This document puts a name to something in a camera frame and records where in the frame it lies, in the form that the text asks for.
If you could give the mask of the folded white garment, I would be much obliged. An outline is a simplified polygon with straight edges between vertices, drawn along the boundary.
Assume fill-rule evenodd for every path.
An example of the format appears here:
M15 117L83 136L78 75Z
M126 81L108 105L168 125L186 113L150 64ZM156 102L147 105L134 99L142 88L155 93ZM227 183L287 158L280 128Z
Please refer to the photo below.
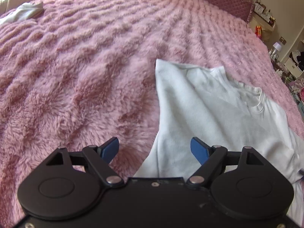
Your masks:
M16 8L15 11L10 12L5 17L1 18L1 25L6 23L13 23L18 21L25 21L28 19L35 19L44 13L44 3L37 4L23 3Z

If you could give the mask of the cream bedside shelf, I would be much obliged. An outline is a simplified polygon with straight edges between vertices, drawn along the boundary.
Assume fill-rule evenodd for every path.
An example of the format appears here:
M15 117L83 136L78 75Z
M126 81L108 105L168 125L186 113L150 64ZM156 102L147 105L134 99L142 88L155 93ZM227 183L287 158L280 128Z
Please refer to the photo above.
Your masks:
M270 40L273 32L276 28L276 19L272 16L271 10L267 9L265 5L258 1L253 3L253 11L249 21L251 30L255 33L255 27L262 27L262 38L263 42Z

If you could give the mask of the white table lamp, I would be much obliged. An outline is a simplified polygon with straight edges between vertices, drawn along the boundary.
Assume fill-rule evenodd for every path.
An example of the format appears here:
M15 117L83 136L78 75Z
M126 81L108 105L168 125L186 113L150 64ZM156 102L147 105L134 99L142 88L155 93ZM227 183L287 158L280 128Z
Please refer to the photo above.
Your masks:
M280 53L281 50L282 50L282 45L281 45L281 43L280 43L280 42L275 42L275 43L273 44L273 49L272 49L271 55Z

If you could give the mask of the white sweatshirt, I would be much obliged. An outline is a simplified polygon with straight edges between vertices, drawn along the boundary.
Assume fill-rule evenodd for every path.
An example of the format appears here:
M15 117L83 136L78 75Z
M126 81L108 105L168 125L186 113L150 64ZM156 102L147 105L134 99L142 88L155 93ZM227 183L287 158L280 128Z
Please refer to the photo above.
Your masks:
M255 148L290 182L300 179L303 140L285 111L259 87L228 77L223 67L156 61L159 131L137 177L188 178L199 167L190 151L198 137L230 151Z

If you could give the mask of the pink fluffy blanket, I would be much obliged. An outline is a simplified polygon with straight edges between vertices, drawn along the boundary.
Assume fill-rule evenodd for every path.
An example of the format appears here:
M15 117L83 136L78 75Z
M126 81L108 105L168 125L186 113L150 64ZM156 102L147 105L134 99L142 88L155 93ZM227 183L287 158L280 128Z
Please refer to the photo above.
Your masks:
M17 188L51 152L118 137L112 162L132 176L159 125L158 58L216 67L259 86L303 136L266 46L204 0L42 0L39 18L1 26L1 227L24 214Z

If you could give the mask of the red yellow snack bag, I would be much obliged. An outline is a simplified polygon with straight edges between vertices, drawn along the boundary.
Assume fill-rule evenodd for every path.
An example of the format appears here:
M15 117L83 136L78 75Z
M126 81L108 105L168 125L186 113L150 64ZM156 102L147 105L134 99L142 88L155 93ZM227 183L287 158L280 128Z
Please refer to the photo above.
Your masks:
M261 39L262 38L262 27L261 26L256 26L255 27L255 35L257 38Z

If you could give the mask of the white open wardrobe shelf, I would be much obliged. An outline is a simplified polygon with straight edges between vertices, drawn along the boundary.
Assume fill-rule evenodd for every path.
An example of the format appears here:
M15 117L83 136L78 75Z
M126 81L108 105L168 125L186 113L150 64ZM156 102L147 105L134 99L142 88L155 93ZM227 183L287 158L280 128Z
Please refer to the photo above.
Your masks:
M303 40L295 44L284 66L295 79L303 74Z

